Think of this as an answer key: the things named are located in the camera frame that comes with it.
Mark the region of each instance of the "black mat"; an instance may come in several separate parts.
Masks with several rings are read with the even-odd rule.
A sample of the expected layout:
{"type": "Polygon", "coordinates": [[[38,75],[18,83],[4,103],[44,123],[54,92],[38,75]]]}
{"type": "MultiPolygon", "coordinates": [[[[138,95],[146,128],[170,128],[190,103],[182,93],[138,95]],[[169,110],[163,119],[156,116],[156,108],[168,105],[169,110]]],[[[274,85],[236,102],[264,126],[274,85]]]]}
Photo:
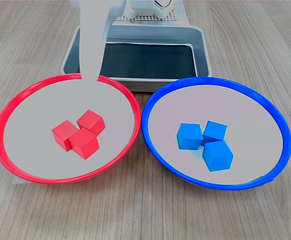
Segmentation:
{"type": "Polygon", "coordinates": [[[110,78],[183,79],[195,77],[196,71],[189,46],[107,43],[100,74],[110,78]]]}

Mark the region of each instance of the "cube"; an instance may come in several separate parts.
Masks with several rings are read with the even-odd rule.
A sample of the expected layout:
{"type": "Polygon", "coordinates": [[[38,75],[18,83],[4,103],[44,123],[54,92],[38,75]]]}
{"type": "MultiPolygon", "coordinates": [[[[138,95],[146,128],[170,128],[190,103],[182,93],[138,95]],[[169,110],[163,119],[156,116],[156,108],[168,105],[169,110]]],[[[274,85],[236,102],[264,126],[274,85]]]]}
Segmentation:
{"type": "Polygon", "coordinates": [[[106,128],[103,118],[91,110],[83,114],[76,123],[80,129],[86,128],[96,136],[106,128]]]}
{"type": "Polygon", "coordinates": [[[176,138],[180,150],[198,150],[203,141],[200,124],[181,123],[176,138]]]}
{"type": "Polygon", "coordinates": [[[204,145],[203,159],[210,172],[230,169],[234,154],[225,141],[209,142],[204,145]]]}
{"type": "Polygon", "coordinates": [[[99,149],[97,136],[84,127],[69,137],[69,141],[73,151],[85,160],[99,149]]]}
{"type": "Polygon", "coordinates": [[[61,123],[59,126],[52,129],[52,134],[55,141],[67,152],[72,149],[69,138],[75,134],[79,129],[76,128],[68,120],[61,123]]]}
{"type": "Polygon", "coordinates": [[[227,128],[227,125],[208,121],[203,132],[203,141],[201,142],[201,145],[204,146],[206,143],[223,141],[225,139],[227,128]]]}

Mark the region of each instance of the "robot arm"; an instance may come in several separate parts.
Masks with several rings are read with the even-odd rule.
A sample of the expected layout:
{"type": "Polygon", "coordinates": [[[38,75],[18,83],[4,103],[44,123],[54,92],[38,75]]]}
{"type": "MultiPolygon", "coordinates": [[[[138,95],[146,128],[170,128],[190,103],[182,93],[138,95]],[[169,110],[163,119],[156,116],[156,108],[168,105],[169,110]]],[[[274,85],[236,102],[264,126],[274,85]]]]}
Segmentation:
{"type": "Polygon", "coordinates": [[[108,31],[117,17],[156,16],[163,19],[175,6],[175,0],[79,0],[71,3],[79,3],[80,7],[81,74],[93,72],[93,76],[89,76],[93,79],[99,77],[108,31]]]}
{"type": "Polygon", "coordinates": [[[89,78],[89,81],[93,81],[99,78],[109,28],[124,13],[126,3],[127,0],[79,1],[79,61],[83,79],[89,78]]]}

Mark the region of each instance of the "red bowl rim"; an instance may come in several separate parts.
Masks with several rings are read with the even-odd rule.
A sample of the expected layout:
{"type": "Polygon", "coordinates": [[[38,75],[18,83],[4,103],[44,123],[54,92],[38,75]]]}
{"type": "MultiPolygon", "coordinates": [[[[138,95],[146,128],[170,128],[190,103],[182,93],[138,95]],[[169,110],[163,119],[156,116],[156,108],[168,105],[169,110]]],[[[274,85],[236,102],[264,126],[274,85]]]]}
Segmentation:
{"type": "Polygon", "coordinates": [[[12,112],[18,107],[18,105],[25,100],[27,97],[35,93],[36,91],[49,86],[51,84],[55,84],[62,81],[68,81],[68,80],[81,80],[82,76],[80,73],[71,73],[71,74],[63,74],[63,75],[57,75],[50,78],[47,78],[45,80],[42,80],[40,82],[37,82],[30,87],[26,88],[22,92],[20,92],[17,96],[15,96],[2,110],[0,113],[0,162],[1,164],[11,173],[14,175],[33,182],[33,183],[39,183],[39,184],[70,184],[75,183],[78,181],[83,181],[86,179],[89,179],[91,177],[94,177],[103,171],[109,169],[114,164],[116,164],[121,158],[123,158],[128,151],[132,148],[134,143],[137,140],[137,137],[140,132],[141,128],[141,110],[140,105],[138,101],[136,100],[135,96],[130,92],[124,85],[119,83],[118,81],[115,81],[113,79],[110,79],[105,76],[99,76],[98,81],[108,84],[116,89],[118,89],[120,92],[122,92],[125,97],[128,99],[128,101],[131,104],[132,111],[134,114],[134,128],[132,132],[132,136],[127,143],[127,145],[124,147],[124,149],[110,162],[108,162],[106,165],[100,167],[97,170],[94,170],[92,172],[86,173],[84,175],[71,177],[71,178],[64,178],[64,179],[48,179],[48,178],[42,178],[33,176],[31,174],[28,174],[24,171],[22,171],[20,168],[18,168],[9,158],[4,144],[4,133],[5,133],[5,127],[9,120],[9,117],[11,116],[12,112]]]}

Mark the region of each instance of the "blue bowl rim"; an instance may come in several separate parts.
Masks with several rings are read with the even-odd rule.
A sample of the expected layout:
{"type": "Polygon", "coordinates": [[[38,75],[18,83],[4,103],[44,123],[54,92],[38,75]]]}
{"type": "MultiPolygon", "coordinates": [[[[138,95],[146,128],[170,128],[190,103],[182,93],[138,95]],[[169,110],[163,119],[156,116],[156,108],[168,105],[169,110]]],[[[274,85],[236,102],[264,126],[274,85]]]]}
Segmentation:
{"type": "Polygon", "coordinates": [[[161,162],[163,166],[165,166],[172,173],[176,174],[177,176],[183,178],[184,180],[190,183],[193,183],[202,187],[206,187],[206,188],[211,188],[211,189],[236,191],[236,190],[251,189],[251,188],[264,185],[268,182],[273,181],[274,178],[281,173],[281,171],[288,164],[289,158],[291,156],[291,133],[290,133],[289,126],[285,118],[283,117],[283,115],[280,113],[280,111],[268,99],[266,99],[264,96],[262,96],[258,92],[252,90],[251,88],[244,86],[240,83],[234,82],[234,81],[217,78],[217,77],[189,77],[189,78],[173,81],[161,87],[149,98],[149,100],[147,101],[143,109],[142,117],[141,117],[141,130],[142,130],[142,134],[148,148],[150,149],[152,154],[161,162]],[[193,177],[190,177],[178,171],[174,167],[172,167],[167,161],[165,161],[161,157],[161,155],[157,152],[156,148],[154,147],[151,141],[151,138],[149,135],[149,129],[148,129],[149,117],[150,117],[153,107],[162,97],[164,97],[165,95],[173,91],[186,88],[186,87],[199,86],[199,85],[214,85],[214,86],[221,86],[221,87],[226,87],[226,88],[235,90],[255,100],[269,112],[269,114],[273,117],[273,119],[275,120],[276,124],[278,125],[281,131],[282,141],[283,141],[283,148],[282,148],[280,159],[270,172],[268,172],[264,176],[258,177],[250,182],[246,182],[242,184],[233,184],[233,185],[216,184],[216,183],[201,181],[193,177]]]}

